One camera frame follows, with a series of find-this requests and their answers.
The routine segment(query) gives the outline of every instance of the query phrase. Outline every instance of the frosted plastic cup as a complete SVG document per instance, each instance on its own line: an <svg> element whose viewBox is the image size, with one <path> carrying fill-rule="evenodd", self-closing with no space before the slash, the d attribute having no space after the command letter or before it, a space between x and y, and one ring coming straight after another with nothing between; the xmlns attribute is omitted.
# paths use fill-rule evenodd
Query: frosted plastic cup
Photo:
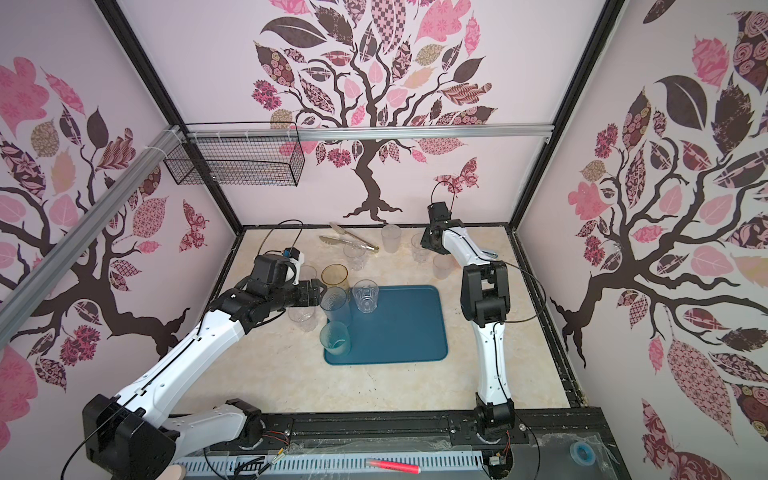
<svg viewBox="0 0 768 480"><path fill-rule="evenodd" d="M411 237L411 251L413 252L413 259L418 263L424 263L429 258L429 250L422 248L421 233Z"/></svg>
<svg viewBox="0 0 768 480"><path fill-rule="evenodd" d="M402 231L397 225L385 225L382 228L382 243L387 253L395 253L400 248Z"/></svg>
<svg viewBox="0 0 768 480"><path fill-rule="evenodd" d="M349 299L346 290L338 286L332 286L328 289L323 299L320 300L320 307L328 316L331 322L340 322L344 325L352 323L352 312L349 311Z"/></svg>
<svg viewBox="0 0 768 480"><path fill-rule="evenodd" d="M435 255L432 261L432 272L435 278L443 280L451 274L456 263L453 261L453 255Z"/></svg>
<svg viewBox="0 0 768 480"><path fill-rule="evenodd" d="M355 271L362 270L368 260L366 249L357 245L345 245L344 256L349 264L349 268Z"/></svg>
<svg viewBox="0 0 768 480"><path fill-rule="evenodd" d="M373 280L360 280L352 287L357 309L363 313L371 313L379 305L379 286Z"/></svg>
<svg viewBox="0 0 768 480"><path fill-rule="evenodd" d="M296 323L301 330L311 332L317 327L316 306L295 306L288 310L288 318Z"/></svg>
<svg viewBox="0 0 768 480"><path fill-rule="evenodd" d="M320 343L328 353L336 356L346 355L352 347L349 330L340 322L328 322L320 330Z"/></svg>

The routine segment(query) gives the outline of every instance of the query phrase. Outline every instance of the black wire basket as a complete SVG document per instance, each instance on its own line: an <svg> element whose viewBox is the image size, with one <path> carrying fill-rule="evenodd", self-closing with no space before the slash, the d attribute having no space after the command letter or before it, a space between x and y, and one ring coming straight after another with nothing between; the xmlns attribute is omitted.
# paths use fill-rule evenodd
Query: black wire basket
<svg viewBox="0 0 768 480"><path fill-rule="evenodd" d="M211 178L222 185L298 185L304 152L296 123L247 123L270 124L270 129L189 133L186 141L165 159L176 184L202 184L203 178L195 167L196 161L202 161ZM195 129L201 125L220 124L187 124Z"/></svg>

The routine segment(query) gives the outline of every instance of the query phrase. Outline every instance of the wallpaper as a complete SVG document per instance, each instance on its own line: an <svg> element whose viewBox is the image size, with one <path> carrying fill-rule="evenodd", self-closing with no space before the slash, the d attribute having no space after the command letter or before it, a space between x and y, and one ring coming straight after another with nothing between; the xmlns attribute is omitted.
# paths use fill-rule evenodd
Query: wallpaper
<svg viewBox="0 0 768 480"><path fill-rule="evenodd" d="M631 5L521 228L634 478L764 476L762 7Z"/></svg>
<svg viewBox="0 0 768 480"><path fill-rule="evenodd" d="M41 8L51 24L36 16ZM18 52L0 56L5 297L165 123L90 2L30 2L3 13L0 35ZM55 40L61 35L66 44ZM0 356L4 478L58 476L82 440L84 405L112 395L178 343L232 239L203 187L178 187L162 164L154 169ZM33 453L40 449L48 452L43 461ZM82 452L70 469L73 478L107 476Z"/></svg>

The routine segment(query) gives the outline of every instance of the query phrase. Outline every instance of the teal plastic tray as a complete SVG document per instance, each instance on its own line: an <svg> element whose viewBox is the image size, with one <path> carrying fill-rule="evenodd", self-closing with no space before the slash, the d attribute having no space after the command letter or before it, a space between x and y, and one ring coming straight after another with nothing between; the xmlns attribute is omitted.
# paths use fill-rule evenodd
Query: teal plastic tray
<svg viewBox="0 0 768 480"><path fill-rule="evenodd" d="M398 285L379 288L379 305L361 313L350 303L352 348L345 356L330 355L330 365L434 362L448 355L440 293L431 285Z"/></svg>

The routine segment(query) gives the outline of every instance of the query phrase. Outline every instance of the blue tape roll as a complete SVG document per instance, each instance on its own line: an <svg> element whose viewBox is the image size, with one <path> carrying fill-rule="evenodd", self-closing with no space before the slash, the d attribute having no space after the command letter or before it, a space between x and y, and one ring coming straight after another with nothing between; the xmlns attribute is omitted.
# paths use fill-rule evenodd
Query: blue tape roll
<svg viewBox="0 0 768 480"><path fill-rule="evenodd" d="M571 458L582 467L594 463L594 450L586 442L576 442L571 445Z"/></svg>

